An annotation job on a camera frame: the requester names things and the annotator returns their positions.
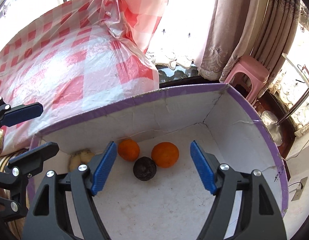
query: red white checkered cloth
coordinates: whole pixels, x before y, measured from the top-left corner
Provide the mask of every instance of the red white checkered cloth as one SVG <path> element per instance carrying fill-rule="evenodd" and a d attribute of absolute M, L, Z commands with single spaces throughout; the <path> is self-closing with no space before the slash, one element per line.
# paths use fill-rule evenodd
<path fill-rule="evenodd" d="M 41 117 L 6 128 L 2 154 L 83 112 L 159 88 L 146 52 L 168 0 L 71 0 L 21 30 L 0 52 L 0 96 L 40 102 Z"/>

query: purple tape edge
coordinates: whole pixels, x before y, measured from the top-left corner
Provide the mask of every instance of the purple tape edge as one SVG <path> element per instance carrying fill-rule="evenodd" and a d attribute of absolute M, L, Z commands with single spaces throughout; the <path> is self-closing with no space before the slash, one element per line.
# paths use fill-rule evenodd
<path fill-rule="evenodd" d="M 229 87 L 227 92 L 229 95 L 233 97 L 234 100 L 238 102 L 238 104 L 246 111 L 249 117 L 253 120 L 254 124 L 256 125 L 262 137 L 264 138 L 266 144 L 268 145 L 268 148 L 274 159 L 275 165 L 277 166 L 278 172 L 282 172 L 279 179 L 280 179 L 281 192 L 282 192 L 281 215 L 283 217 L 286 213 L 286 209 L 288 208 L 289 191 L 288 191 L 288 180 L 287 180 L 285 165 L 284 165 L 282 158 L 280 157 L 279 150 L 277 146 L 275 145 L 267 128 L 264 126 L 263 122 L 261 121 L 260 116 L 258 115 L 256 110 L 252 107 L 252 105 L 250 105 L 250 103 L 233 87 Z"/>
<path fill-rule="evenodd" d="M 249 104 L 249 102 L 239 93 L 237 92 L 232 86 L 226 83 L 215 83 L 215 84 L 198 84 L 198 85 L 185 85 L 185 86 L 176 86 L 176 87 L 169 87 L 160 89 L 157 91 L 152 91 L 149 93 L 145 93 L 139 96 L 135 96 L 132 98 L 127 98 L 76 116 L 72 116 L 68 119 L 62 120 L 57 122 L 49 127 L 41 130 L 37 135 L 34 135 L 31 141 L 30 149 L 37 147 L 40 143 L 40 138 L 45 135 L 48 135 L 52 132 L 57 130 L 63 129 L 65 127 L 75 125 L 81 122 L 85 122 L 94 118 L 98 118 L 107 114 L 111 114 L 123 109 L 126 109 L 131 106 L 138 106 L 147 102 L 157 101 L 161 98 L 169 98 L 175 97 L 179 95 L 187 95 L 187 94 L 197 94 L 197 93 L 204 93 L 204 92 L 212 92 L 212 91 L 221 91 L 227 90 L 227 92 L 233 97 L 234 100 L 238 102 L 238 104 L 246 111 L 248 116 L 254 121 L 254 124 L 257 126 L 258 130 L 260 131 L 261 135 L 263 136 L 268 148 L 272 154 L 274 162 L 279 168 L 284 165 L 282 159 L 279 157 L 279 151 L 275 143 L 273 142 L 270 134 L 268 133 L 267 129 L 264 127 L 259 115 L 255 111 L 255 109 Z M 284 176 L 280 176 L 280 184 L 282 189 L 282 214 L 284 215 L 284 211 L 288 208 L 288 182 L 287 179 L 284 179 Z M 35 188 L 34 188 L 34 180 L 31 180 L 31 185 L 29 185 L 28 189 L 28 197 L 29 200 L 32 201 Z"/>

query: blue gripper pad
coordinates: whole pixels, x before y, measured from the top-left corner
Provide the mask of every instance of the blue gripper pad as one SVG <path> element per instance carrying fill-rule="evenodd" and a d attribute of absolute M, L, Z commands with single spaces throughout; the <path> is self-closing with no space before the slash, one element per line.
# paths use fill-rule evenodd
<path fill-rule="evenodd" d="M 195 141 L 193 141 L 190 145 L 190 155 L 205 189 L 214 195 L 217 191 L 217 186 L 213 171 Z"/>
<path fill-rule="evenodd" d="M 104 187 L 112 165 L 117 157 L 117 145 L 114 142 L 109 143 L 103 155 L 102 160 L 93 174 L 93 182 L 91 186 L 91 193 L 93 196 L 95 196 Z"/>
<path fill-rule="evenodd" d="M 27 106 L 16 106 L 4 114 L 0 123 L 1 125 L 11 127 L 18 123 L 39 117 L 42 113 L 43 106 L 40 103 L 34 103 Z"/>

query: orange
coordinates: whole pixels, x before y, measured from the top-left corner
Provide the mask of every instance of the orange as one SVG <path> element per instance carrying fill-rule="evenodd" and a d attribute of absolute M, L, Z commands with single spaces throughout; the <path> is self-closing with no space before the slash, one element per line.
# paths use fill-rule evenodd
<path fill-rule="evenodd" d="M 177 162 L 179 150 L 177 146 L 171 142 L 162 142 L 152 149 L 151 158 L 157 166 L 169 168 Z"/>
<path fill-rule="evenodd" d="M 134 140 L 124 140 L 118 145 L 118 154 L 126 161 L 133 162 L 138 159 L 140 148 Z"/>

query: window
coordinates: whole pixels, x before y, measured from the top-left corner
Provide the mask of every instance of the window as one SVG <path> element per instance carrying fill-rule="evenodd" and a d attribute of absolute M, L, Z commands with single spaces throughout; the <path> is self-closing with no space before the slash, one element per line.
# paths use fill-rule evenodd
<path fill-rule="evenodd" d="M 287 57 L 294 65 L 298 64 L 300 68 L 306 65 L 309 70 L 309 25 L 306 25 L 306 23 L 309 23 L 309 20 L 306 20 L 306 17 L 302 15 L 302 11 L 305 9 L 305 6 L 302 5 L 300 23 Z M 300 81 L 302 81 L 302 78 L 296 70 L 285 61 L 277 79 L 273 82 L 274 87 L 271 92 L 277 92 L 279 101 L 290 109 L 307 90 L 306 84 Z M 309 97 L 291 115 L 291 118 L 298 130 L 309 123 Z"/>
<path fill-rule="evenodd" d="M 0 11 L 0 51 L 24 27 L 63 0 L 7 0 Z"/>
<path fill-rule="evenodd" d="M 215 0 L 169 0 L 148 51 L 156 63 L 201 64 Z"/>

